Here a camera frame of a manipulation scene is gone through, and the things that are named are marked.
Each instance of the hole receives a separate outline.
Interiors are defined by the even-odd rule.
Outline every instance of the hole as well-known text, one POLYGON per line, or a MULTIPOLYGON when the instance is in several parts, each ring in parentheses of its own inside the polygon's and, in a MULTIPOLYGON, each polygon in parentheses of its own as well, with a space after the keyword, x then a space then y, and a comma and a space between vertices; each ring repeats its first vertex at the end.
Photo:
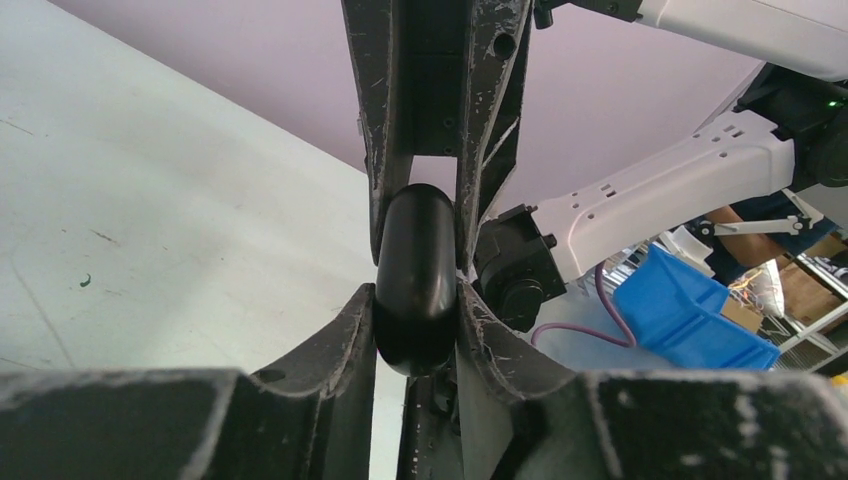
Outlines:
POLYGON ((515 53, 515 39, 508 33, 502 33, 492 42, 492 52, 498 60, 508 60, 515 53))

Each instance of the blue storage bin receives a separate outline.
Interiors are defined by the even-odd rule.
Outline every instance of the blue storage bin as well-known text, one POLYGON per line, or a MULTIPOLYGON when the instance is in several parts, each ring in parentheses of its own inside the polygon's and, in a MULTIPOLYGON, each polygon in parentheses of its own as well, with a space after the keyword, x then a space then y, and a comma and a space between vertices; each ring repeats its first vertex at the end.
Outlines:
POLYGON ((639 344, 686 368, 768 369, 779 351, 721 316, 729 291, 651 245, 613 294, 639 344))

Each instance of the purple wall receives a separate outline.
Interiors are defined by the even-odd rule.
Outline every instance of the purple wall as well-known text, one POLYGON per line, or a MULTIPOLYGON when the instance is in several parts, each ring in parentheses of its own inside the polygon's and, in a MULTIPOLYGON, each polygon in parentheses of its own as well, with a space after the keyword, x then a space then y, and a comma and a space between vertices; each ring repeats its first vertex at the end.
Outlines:
MULTIPOLYGON (((339 0, 53 0, 362 168, 339 0)), ((689 134, 757 62, 576 8, 533 33, 519 168, 502 208, 562 195, 689 134)), ((415 178, 452 191, 446 160, 415 178)))

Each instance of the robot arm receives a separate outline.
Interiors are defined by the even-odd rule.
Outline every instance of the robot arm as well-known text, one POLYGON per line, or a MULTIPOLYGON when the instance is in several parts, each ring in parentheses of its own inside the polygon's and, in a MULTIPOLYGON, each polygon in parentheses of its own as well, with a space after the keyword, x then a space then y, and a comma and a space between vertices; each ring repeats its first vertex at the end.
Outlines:
POLYGON ((839 0, 546 0, 537 28, 571 4, 674 32, 828 82, 848 79, 848 3, 839 0))
POLYGON ((792 141, 751 111, 727 112, 690 138, 600 182, 541 202, 533 215, 562 279, 704 212, 792 183, 792 141))
MULTIPOLYGON (((541 303, 565 283, 627 246, 705 212, 787 187, 848 185, 848 91, 833 83, 848 78, 848 3, 550 0, 537 3, 537 26, 550 26, 550 9, 565 3, 771 64, 736 109, 691 137, 576 192, 507 212, 481 230, 475 259, 480 290, 508 325, 529 329, 541 303), (532 222, 523 218, 528 215, 532 222), (545 247, 548 265, 542 261, 545 247), (519 253, 528 251, 532 255, 519 253)), ((790 198, 802 213, 809 212, 794 194, 790 198)), ((844 202, 838 210, 846 210, 844 202)), ((843 216, 825 213, 837 222, 843 216)), ((820 219, 807 216, 809 223, 820 219)), ((716 225, 715 234, 792 233, 798 231, 797 220, 716 225)))

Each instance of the black cylinder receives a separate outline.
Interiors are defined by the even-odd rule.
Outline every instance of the black cylinder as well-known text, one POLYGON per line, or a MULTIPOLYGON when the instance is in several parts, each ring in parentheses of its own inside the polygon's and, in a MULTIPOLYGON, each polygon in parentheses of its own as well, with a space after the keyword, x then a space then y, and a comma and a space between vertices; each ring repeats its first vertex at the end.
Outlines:
POLYGON ((456 242, 453 206, 432 185, 395 195, 386 213, 374 304, 383 359, 407 376, 429 375, 456 343, 456 242))

